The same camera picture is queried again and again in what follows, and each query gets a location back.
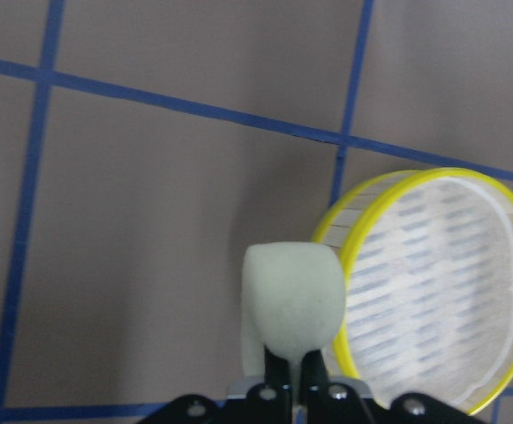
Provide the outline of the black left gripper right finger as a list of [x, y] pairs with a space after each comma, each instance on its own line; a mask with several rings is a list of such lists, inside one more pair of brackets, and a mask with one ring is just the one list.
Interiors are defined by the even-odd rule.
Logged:
[[304, 409], [306, 423], [321, 423], [326, 417], [325, 389], [328, 371], [321, 350], [308, 352], [301, 362], [299, 403]]

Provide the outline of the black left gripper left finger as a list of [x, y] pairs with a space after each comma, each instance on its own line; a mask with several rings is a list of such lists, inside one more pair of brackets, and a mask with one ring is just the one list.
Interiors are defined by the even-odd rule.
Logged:
[[274, 355], [266, 347], [264, 349], [264, 363], [262, 403], [266, 423], [291, 423], [292, 384], [289, 362]]

